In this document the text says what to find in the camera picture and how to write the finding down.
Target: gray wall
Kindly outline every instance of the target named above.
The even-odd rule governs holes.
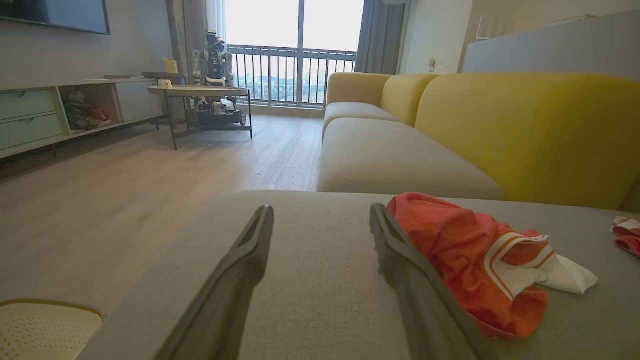
[[[107,0],[111,35],[0,20],[0,84],[27,88],[163,71],[172,57],[161,0]]]
[[[470,44],[462,72],[593,72],[640,81],[640,10]]]

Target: tv screen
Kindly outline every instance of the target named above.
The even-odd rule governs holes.
[[[0,0],[0,19],[111,33],[104,0]]]

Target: yellow pitcher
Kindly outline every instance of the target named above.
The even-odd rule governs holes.
[[[174,59],[162,58],[162,61],[164,61],[164,71],[167,74],[178,73],[178,63]]]

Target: sofa armrest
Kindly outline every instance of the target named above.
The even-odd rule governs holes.
[[[332,102],[364,102],[380,106],[382,89],[391,75],[336,72],[329,78],[327,105]]]

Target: balcony railing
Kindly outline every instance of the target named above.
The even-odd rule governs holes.
[[[326,86],[334,72],[353,72],[352,51],[228,45],[234,55],[236,86],[266,104],[324,107]]]

